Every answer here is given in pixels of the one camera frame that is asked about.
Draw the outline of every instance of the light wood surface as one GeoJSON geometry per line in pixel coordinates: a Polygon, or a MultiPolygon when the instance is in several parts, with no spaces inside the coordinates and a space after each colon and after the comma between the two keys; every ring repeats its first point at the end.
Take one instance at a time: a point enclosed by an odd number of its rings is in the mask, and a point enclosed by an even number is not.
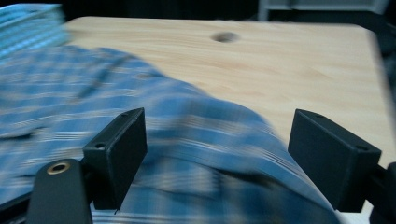
{"type": "Polygon", "coordinates": [[[294,110],[339,123],[396,161],[393,106],[374,35],[358,26],[86,17],[70,44],[119,49],[268,119],[287,144],[294,110]],[[232,32],[231,43],[213,36],[232,32]]]}

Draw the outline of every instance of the screw hole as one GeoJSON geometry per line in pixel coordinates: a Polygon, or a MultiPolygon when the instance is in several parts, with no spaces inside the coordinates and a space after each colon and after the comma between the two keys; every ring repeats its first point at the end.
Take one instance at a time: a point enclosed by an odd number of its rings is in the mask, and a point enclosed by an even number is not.
{"type": "Polygon", "coordinates": [[[231,32],[222,32],[213,35],[212,39],[221,43],[231,43],[238,39],[238,35],[231,32]]]}
{"type": "Polygon", "coordinates": [[[369,148],[368,147],[364,147],[364,146],[356,146],[357,149],[359,150],[363,150],[363,151],[368,151],[369,148]]]}
{"type": "Polygon", "coordinates": [[[98,144],[95,145],[95,147],[96,147],[97,149],[105,149],[105,146],[106,146],[105,143],[98,143],[98,144]]]}
{"type": "Polygon", "coordinates": [[[51,167],[47,170],[47,173],[49,175],[57,175],[60,173],[63,173],[64,171],[68,170],[70,168],[70,163],[69,162],[58,162],[56,164],[51,165],[51,167]]]}

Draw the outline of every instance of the table surface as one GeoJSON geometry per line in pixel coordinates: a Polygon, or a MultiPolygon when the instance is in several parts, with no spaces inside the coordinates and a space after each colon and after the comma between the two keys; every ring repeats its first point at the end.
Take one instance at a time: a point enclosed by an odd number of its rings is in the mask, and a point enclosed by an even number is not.
{"type": "Polygon", "coordinates": [[[374,35],[352,25],[85,17],[70,44],[131,52],[169,77],[248,107],[287,144],[294,110],[319,113],[396,161],[394,111],[374,35]],[[219,42],[221,33],[231,42],[219,42]]]}

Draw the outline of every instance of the brass insert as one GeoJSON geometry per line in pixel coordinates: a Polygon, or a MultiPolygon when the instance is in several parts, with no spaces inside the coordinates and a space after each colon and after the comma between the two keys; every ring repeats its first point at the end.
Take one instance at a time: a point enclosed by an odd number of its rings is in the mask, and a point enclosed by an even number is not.
{"type": "Polygon", "coordinates": [[[51,165],[51,167],[47,170],[49,175],[58,175],[63,173],[64,171],[70,168],[70,163],[67,161],[61,161],[51,165]]]}

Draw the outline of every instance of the blue plaid shirt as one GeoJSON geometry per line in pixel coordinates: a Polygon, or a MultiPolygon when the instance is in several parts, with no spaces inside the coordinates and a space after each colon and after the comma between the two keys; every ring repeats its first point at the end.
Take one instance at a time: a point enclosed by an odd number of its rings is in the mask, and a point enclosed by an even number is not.
{"type": "Polygon", "coordinates": [[[21,51],[0,66],[0,204],[32,190],[44,164],[81,159],[138,107],[148,154],[121,210],[93,210],[95,223],[339,223],[256,113],[134,55],[71,46],[21,51]]]}

